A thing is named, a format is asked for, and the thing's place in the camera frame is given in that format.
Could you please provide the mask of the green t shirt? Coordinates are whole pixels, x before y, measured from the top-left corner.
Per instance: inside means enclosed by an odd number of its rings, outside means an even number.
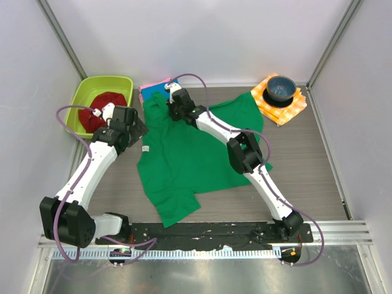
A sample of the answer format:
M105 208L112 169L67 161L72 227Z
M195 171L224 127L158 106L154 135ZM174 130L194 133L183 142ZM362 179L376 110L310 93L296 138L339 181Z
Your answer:
M225 144L184 121L173 121L166 102L156 92L143 103L149 131L137 164L144 192L165 228L200 209L196 194L250 183L232 169Z

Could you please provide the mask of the dark blue ceramic bowl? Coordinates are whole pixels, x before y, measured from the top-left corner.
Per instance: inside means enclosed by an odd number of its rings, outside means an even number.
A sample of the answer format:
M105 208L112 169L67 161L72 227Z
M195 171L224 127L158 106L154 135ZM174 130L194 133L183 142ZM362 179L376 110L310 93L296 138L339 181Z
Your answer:
M270 98L283 102L294 96L296 84L288 77L275 76L268 80L266 90Z

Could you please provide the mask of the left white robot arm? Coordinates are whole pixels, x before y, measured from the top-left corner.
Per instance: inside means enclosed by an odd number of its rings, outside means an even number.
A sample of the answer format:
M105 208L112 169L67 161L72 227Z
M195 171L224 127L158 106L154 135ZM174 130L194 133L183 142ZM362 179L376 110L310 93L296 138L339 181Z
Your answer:
M92 217L88 206L109 166L148 132L132 107L109 103L93 113L100 115L105 125L93 133L85 158L65 186L54 197L44 197L39 205L45 237L79 248L103 236L116 244L129 240L128 217L116 213Z

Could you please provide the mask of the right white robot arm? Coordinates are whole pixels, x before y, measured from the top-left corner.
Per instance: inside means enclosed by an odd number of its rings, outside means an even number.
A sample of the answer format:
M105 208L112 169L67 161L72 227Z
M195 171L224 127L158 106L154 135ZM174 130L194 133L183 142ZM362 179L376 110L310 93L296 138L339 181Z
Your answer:
M267 204L279 239L289 242L296 238L303 218L285 199L266 170L256 132L231 126L208 108L195 105L188 91L177 83L166 84L165 90L170 95L167 106L172 120L183 120L225 144L232 169L245 176Z

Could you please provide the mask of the orange checkered cloth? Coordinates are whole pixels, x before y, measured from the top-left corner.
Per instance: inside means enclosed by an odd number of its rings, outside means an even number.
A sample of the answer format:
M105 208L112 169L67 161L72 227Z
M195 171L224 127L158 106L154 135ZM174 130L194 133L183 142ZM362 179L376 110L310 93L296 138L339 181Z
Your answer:
M297 87L293 96L293 102L289 106L277 108L268 104L263 98L263 92L264 90L266 90L267 82L269 82L271 78L277 76L278 74L267 76L263 81L261 81L251 90L251 95L254 98L255 103L257 104L261 114L268 117L278 126L283 126L285 123L293 119L296 115L301 113L307 107L307 102L306 97L303 95L300 88Z

